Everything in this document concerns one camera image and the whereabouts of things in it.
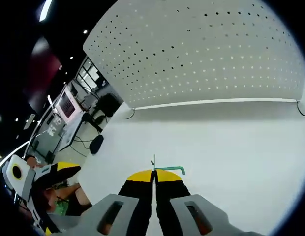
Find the desk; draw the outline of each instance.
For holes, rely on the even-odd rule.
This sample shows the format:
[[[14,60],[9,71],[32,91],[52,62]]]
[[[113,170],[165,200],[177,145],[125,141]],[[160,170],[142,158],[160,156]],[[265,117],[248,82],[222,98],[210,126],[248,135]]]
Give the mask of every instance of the desk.
[[[131,174],[183,166],[191,194],[244,231],[270,234],[305,183],[305,118],[294,103],[239,102],[137,110],[124,103],[78,181],[91,203],[117,194]]]

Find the perforated white panel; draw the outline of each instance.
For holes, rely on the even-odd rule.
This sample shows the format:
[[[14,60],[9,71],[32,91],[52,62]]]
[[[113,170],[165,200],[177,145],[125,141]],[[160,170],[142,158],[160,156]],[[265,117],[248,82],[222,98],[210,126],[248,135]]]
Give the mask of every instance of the perforated white panel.
[[[298,46],[258,0],[119,0],[83,49],[130,107],[302,95]]]

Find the dark ceiling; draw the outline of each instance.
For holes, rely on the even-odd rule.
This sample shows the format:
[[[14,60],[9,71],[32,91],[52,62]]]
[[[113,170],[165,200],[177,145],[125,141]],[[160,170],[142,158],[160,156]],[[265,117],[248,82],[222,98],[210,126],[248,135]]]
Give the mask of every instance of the dark ceiling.
[[[22,131],[24,123],[16,124],[14,119],[19,118],[24,122],[30,113],[35,113],[23,94],[23,88],[27,83],[27,68],[37,40],[44,36],[62,64],[62,70],[57,72],[46,88],[47,93],[55,97],[63,82],[73,79],[85,57],[82,46],[88,34],[83,34],[83,31],[91,31],[115,1],[53,0],[43,22],[39,22],[38,17],[45,0],[1,1],[0,115],[3,116],[3,122],[0,123],[0,151],[3,154],[18,145],[16,135],[23,137],[19,142],[24,142],[31,132],[31,128],[26,132]],[[267,2],[290,28],[305,55],[303,2]]]

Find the white floor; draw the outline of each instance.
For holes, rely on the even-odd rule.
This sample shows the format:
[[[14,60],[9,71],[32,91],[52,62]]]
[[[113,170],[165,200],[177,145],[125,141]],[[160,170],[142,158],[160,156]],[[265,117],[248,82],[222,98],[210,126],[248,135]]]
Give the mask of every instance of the white floor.
[[[98,116],[100,115],[104,115],[104,113],[102,111],[99,111],[94,118],[96,119]],[[107,122],[106,120],[104,120],[101,124],[100,127],[102,129],[104,129],[104,127],[106,126]],[[98,132],[97,130],[92,127],[89,123],[83,123],[81,125],[81,127],[79,128],[78,132],[77,132],[77,137],[81,138],[81,140],[83,141],[89,141],[89,140],[93,140],[96,136],[98,136]],[[84,142],[86,148],[89,148],[89,144],[90,142]],[[58,162],[69,162],[69,163],[74,163],[74,164],[78,164],[81,167],[83,166],[83,164],[86,161],[86,158],[88,157],[88,155],[90,154],[90,151],[88,149],[86,149],[84,147],[84,144],[82,142],[76,142],[73,141],[72,143],[72,147],[74,149],[76,149],[78,152],[80,152],[81,154],[79,154],[78,152],[76,152],[73,148],[71,147],[67,147],[64,150],[58,152],[54,158],[53,163],[58,163]],[[73,176],[71,179],[68,180],[69,184],[74,184],[77,182],[77,176]]]

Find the yellow stripe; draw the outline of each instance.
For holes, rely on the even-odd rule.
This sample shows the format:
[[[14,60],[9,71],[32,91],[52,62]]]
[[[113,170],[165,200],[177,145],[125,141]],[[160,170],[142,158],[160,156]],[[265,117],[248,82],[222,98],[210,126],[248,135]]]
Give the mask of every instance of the yellow stripe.
[[[45,230],[45,235],[51,235],[51,231],[49,230],[49,228],[47,227],[46,230]]]
[[[158,175],[158,182],[182,180],[178,175],[169,171],[157,170],[157,175]]]
[[[151,175],[152,175],[151,170],[141,171],[141,172],[137,172],[137,173],[132,174],[130,177],[127,178],[127,180],[139,181],[139,182],[150,182],[151,181]]]
[[[73,164],[73,163],[68,163],[68,162],[58,162],[57,171],[65,169],[65,168],[69,168],[69,167],[75,167],[75,166],[79,166],[79,165]]]

